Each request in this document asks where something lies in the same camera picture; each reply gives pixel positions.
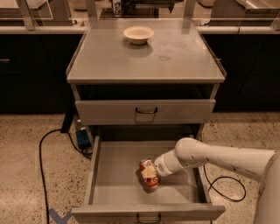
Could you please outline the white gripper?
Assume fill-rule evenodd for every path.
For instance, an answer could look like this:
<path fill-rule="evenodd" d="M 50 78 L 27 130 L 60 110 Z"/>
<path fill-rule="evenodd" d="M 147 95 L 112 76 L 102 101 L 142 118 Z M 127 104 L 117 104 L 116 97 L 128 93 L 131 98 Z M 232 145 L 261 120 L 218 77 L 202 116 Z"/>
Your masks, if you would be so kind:
<path fill-rule="evenodd" d="M 154 161 L 154 165 L 156 169 L 153 166 L 149 166 L 141 170 L 144 179 L 155 178 L 157 174 L 160 177 L 167 177 L 185 168 L 185 162 L 178 158 L 175 154 L 175 150 L 170 150 L 157 157 Z"/>

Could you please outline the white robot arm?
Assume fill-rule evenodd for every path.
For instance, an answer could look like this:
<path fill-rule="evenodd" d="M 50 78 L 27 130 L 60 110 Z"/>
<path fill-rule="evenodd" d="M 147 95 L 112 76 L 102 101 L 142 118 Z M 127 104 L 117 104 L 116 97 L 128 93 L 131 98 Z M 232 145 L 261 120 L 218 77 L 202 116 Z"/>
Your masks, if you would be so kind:
<path fill-rule="evenodd" d="M 280 152 L 214 146 L 185 137 L 154 160 L 145 159 L 139 168 L 144 183 L 156 187 L 161 177 L 206 163 L 238 173 L 260 183 L 254 224 L 280 224 Z"/>

